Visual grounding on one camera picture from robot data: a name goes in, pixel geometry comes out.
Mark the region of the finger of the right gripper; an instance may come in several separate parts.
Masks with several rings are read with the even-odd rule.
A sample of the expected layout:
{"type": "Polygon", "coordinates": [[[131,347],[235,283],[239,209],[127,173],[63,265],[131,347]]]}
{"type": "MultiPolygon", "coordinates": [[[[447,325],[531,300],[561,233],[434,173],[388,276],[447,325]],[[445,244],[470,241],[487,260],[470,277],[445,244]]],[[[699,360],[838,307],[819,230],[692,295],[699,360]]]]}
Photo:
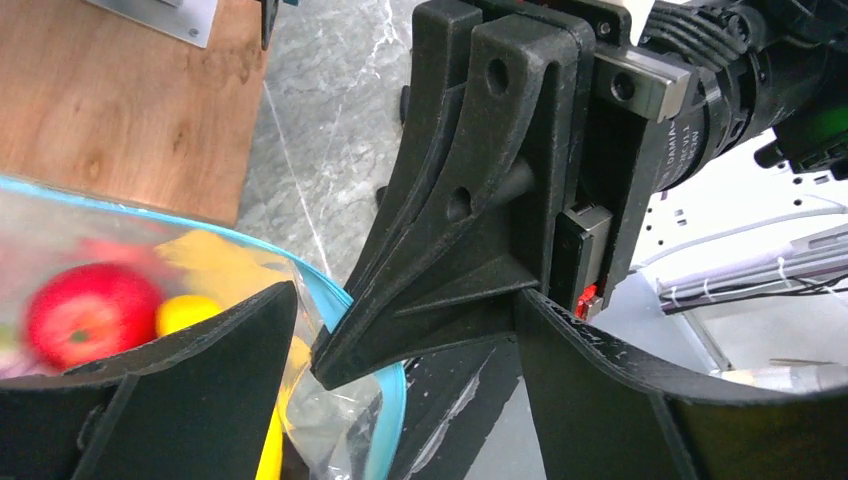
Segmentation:
{"type": "Polygon", "coordinates": [[[467,79],[470,33],[476,25],[477,8],[463,1],[427,1],[413,11],[409,109],[389,184],[345,285],[356,299],[432,188],[441,142],[456,126],[459,86],[467,79]]]}

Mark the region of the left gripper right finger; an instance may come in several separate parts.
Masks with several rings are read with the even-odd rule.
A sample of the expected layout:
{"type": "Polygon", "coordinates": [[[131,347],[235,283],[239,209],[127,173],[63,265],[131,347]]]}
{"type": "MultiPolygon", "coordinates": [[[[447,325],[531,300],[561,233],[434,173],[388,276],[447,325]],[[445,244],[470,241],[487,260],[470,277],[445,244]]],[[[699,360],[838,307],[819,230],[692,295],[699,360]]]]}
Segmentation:
{"type": "Polygon", "coordinates": [[[847,391],[786,394],[656,357],[534,290],[515,298],[550,479],[843,479],[847,391]]]}

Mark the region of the yellow toy banana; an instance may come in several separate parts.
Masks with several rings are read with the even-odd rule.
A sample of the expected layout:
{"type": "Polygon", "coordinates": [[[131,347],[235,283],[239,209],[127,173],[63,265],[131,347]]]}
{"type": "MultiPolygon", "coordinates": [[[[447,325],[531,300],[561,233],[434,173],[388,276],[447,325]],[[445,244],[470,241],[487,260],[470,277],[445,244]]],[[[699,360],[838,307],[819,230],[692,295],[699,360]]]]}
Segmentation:
{"type": "Polygon", "coordinates": [[[284,434],[292,428],[291,422],[286,416],[288,403],[295,387],[308,369],[310,359],[310,346],[300,337],[294,336],[290,343],[282,384],[276,405],[272,411],[271,421],[257,467],[256,480],[281,478],[284,458],[284,434]]]}

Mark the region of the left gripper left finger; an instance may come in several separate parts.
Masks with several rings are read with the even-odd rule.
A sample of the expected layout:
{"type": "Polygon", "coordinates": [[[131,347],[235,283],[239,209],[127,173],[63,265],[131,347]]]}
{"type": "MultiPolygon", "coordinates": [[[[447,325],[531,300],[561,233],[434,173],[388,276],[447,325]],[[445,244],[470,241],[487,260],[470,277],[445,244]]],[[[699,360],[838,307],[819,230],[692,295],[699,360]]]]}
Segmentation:
{"type": "Polygon", "coordinates": [[[297,317],[293,283],[59,376],[1,383],[5,479],[251,479],[297,317]]]}

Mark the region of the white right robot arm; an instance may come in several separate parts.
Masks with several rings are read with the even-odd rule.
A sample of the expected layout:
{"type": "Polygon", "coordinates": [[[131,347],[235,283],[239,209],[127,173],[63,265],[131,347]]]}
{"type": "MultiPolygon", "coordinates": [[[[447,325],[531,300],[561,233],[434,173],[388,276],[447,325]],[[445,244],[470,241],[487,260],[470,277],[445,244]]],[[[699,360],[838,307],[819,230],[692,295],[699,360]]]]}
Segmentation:
{"type": "Polygon", "coordinates": [[[650,197],[836,106],[843,1],[427,1],[390,181],[322,334],[333,389],[510,334],[535,291],[588,316],[630,268],[650,197]]]}

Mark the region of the clear zip top bag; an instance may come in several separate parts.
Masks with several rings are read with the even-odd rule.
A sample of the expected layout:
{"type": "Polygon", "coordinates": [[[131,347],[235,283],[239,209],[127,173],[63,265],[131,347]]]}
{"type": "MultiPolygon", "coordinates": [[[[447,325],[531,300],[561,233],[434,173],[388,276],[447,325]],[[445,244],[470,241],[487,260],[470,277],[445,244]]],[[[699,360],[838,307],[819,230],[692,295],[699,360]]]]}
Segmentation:
{"type": "MultiPolygon", "coordinates": [[[[99,361],[56,369],[36,356],[22,333],[36,290],[65,270],[91,263],[126,265],[158,285],[163,302],[200,295],[217,302],[221,313],[274,284],[291,282],[297,290],[292,338],[304,340],[311,354],[318,335],[332,331],[351,303],[311,265],[255,238],[3,178],[1,383],[59,376],[99,361]]],[[[288,403],[287,466],[305,479],[387,478],[405,414],[401,366],[334,390],[322,387],[310,367],[309,361],[288,403]]]]}

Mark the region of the metal stand bracket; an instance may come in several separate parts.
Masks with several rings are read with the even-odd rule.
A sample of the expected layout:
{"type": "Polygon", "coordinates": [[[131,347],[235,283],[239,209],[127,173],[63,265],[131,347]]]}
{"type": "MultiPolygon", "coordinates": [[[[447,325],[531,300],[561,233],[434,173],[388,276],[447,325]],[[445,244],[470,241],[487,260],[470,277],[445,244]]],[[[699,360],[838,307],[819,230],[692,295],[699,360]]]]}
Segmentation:
{"type": "Polygon", "coordinates": [[[217,0],[87,0],[87,3],[205,49],[217,0]]]}

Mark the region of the orange toy mango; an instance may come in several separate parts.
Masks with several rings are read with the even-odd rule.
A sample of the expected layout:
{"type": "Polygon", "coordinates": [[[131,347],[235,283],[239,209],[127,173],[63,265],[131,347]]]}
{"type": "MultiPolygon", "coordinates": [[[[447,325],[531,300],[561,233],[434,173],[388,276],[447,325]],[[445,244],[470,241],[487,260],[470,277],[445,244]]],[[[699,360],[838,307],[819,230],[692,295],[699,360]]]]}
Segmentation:
{"type": "Polygon", "coordinates": [[[214,300],[200,295],[181,295],[163,302],[156,312],[155,330],[158,337],[189,328],[210,319],[223,309],[214,300]]]}

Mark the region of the wooden board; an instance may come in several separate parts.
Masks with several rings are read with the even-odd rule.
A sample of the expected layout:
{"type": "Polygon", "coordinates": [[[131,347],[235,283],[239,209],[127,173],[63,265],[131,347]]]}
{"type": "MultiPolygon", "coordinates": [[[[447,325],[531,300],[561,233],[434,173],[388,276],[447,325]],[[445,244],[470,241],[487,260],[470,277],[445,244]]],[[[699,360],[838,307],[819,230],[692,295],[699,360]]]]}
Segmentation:
{"type": "Polygon", "coordinates": [[[199,48],[86,1],[1,5],[1,170],[235,223],[268,55],[256,1],[199,48]]]}

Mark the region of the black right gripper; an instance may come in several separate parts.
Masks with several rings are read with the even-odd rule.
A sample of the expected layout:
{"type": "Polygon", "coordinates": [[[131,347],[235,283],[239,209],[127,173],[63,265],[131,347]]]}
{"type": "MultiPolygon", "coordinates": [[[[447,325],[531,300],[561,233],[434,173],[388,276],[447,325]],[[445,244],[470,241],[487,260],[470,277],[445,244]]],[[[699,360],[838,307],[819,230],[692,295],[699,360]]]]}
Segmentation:
{"type": "Polygon", "coordinates": [[[420,213],[314,350],[328,389],[510,334],[522,290],[572,307],[629,267],[662,129],[692,99],[697,69],[598,44],[586,20],[527,2],[477,14],[469,43],[420,213]]]}

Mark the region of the red toy apple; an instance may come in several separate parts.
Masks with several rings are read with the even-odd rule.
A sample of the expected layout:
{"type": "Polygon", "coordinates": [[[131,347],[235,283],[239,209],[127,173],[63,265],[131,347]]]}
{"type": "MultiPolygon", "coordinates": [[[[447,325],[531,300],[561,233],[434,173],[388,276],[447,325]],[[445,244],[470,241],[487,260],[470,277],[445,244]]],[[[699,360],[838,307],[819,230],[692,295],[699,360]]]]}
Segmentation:
{"type": "Polygon", "coordinates": [[[126,265],[76,266],[31,296],[23,338],[43,362],[67,370],[154,340],[163,301],[158,285],[126,265]]]}

